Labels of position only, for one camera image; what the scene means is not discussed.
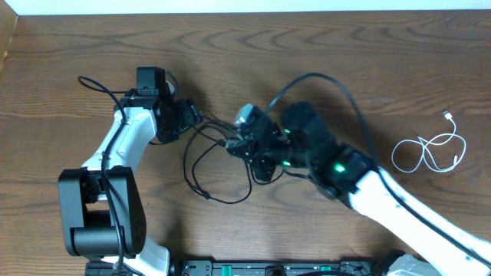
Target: black cylinder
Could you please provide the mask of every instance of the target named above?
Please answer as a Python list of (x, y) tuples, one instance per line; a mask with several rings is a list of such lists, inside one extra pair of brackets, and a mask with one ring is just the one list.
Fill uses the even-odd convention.
[(118, 255), (119, 246), (115, 227), (76, 228), (74, 245), (77, 253), (86, 255)]

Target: wood grain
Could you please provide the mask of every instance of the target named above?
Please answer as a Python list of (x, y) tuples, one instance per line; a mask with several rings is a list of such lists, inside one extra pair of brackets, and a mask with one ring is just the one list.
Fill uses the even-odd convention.
[[(136, 68), (171, 70), (181, 97), (232, 120), (265, 107), (294, 77), (319, 71), (352, 90), (384, 167), (416, 197), (491, 240), (491, 17), (489, 11), (329, 12), (234, 15), (22, 17), (0, 80), (0, 274), (83, 274), (64, 250), (57, 179), (96, 150), (112, 122), (111, 99), (81, 87), (80, 74), (113, 90), (135, 85)], [(333, 86), (310, 80), (277, 107), (310, 100), (340, 140), (365, 149), (360, 126)], [(394, 171), (396, 142), (451, 129), (467, 140), (452, 172)], [(181, 171), (189, 133), (146, 150), (136, 174), (148, 234), (177, 255), (218, 260), (380, 258), (414, 253), (370, 219), (331, 202), (305, 181), (254, 186), (243, 204), (194, 195)], [(208, 145), (197, 141), (189, 160)], [(436, 151), (442, 165), (460, 144)], [(405, 166), (419, 149), (403, 149)], [(243, 165), (217, 150), (198, 168), (225, 199), (246, 192)]]
[(17, 24), (17, 15), (5, 3), (0, 0), (0, 76), (2, 75), (3, 62), (7, 58), (8, 48)]

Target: green light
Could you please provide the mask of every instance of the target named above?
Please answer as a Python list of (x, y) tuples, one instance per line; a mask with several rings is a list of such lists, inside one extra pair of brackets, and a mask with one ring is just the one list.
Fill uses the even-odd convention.
[(336, 164), (336, 166), (334, 166), (334, 169), (338, 173), (342, 173), (342, 172), (344, 172), (346, 170), (345, 167), (343, 165), (341, 165), (341, 164)]

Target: white cable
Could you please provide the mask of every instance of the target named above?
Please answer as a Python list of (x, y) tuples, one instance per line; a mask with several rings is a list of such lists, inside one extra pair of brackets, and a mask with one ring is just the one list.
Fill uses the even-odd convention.
[[(445, 118), (447, 120), (449, 120), (452, 124), (453, 124), (453, 132), (452, 133), (442, 133), (442, 134), (439, 134), (439, 135), (436, 135), (435, 137), (431, 138), (430, 140), (425, 140), (423, 137), (420, 137), (418, 136), (418, 141), (416, 140), (409, 140), (409, 139), (406, 139), (406, 140), (402, 140), (400, 141), (399, 143), (397, 143), (397, 145), (394, 147), (394, 149), (392, 150), (392, 156), (391, 156), (391, 159), (392, 159), (392, 164), (394, 164), (394, 166), (399, 169), (401, 172), (404, 172), (404, 173), (413, 173), (414, 171), (416, 171), (416, 169), (420, 166), (421, 162), (424, 161), (425, 164), (427, 164), (427, 167), (429, 169), (431, 169), (432, 171), (436, 172), (436, 173), (445, 173), (445, 172), (449, 172), (451, 171), (452, 169), (454, 169), (459, 163), (460, 161), (462, 161), (462, 158), (463, 158), (463, 155), (464, 153), (466, 152), (466, 140), (464, 138), (462, 138), (460, 135), (456, 134), (456, 131), (457, 131), (457, 125), (455, 124), (455, 122), (453, 121), (452, 119), (452, 114), (450, 114), (448, 111), (444, 110), (443, 111), (443, 115), (445, 116)], [(434, 140), (440, 138), (440, 137), (443, 137), (443, 136), (448, 136), (448, 139), (446, 139), (445, 141), (441, 142), (441, 143), (435, 143)], [(452, 138), (454, 137), (457, 137), (459, 139), (462, 140), (463, 142), (463, 149), (462, 149), (462, 154), (460, 155), (459, 158), (457, 158), (457, 155), (454, 155), (453, 156), (453, 165), (448, 167), (448, 168), (444, 168), (444, 169), (441, 169), (438, 165), (437, 165), (437, 162), (435, 162), (435, 159), (433, 158), (433, 155), (431, 154), (431, 151), (430, 149), (428, 149), (428, 146), (429, 145), (433, 145), (433, 146), (442, 146), (444, 144), (446, 144), (448, 141), (450, 141)], [(394, 153), (396, 152), (396, 149), (403, 143), (416, 143), (418, 145), (421, 146), (421, 157), (420, 157), (420, 161), (417, 163), (417, 165), (414, 167), (414, 169), (412, 170), (403, 170), (401, 169), (398, 165), (396, 165), (395, 161), (394, 161)], [(431, 161), (433, 162), (433, 166), (431, 166), (428, 162), (427, 162), (427, 158), (426, 158), (426, 154), (425, 153), (428, 153), (428, 155), (430, 156), (431, 158)]]

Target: white wall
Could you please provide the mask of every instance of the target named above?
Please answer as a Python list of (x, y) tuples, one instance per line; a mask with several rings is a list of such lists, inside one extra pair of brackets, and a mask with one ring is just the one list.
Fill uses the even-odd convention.
[(18, 15), (489, 9), (491, 0), (6, 0)]

